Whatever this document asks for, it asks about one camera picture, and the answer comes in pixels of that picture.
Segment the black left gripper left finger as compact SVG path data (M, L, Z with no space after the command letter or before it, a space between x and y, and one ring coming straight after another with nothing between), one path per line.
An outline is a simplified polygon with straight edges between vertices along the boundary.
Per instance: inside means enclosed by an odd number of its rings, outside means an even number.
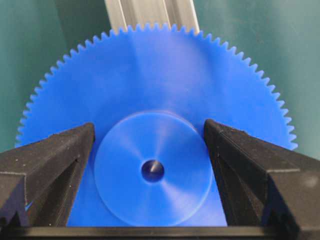
M0 154L0 225L64 227L87 165L92 123Z

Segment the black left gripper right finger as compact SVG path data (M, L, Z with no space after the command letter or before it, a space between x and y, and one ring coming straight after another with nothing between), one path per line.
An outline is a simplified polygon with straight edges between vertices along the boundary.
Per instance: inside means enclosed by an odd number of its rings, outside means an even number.
M231 226L320 228L320 162L214 120L204 140Z

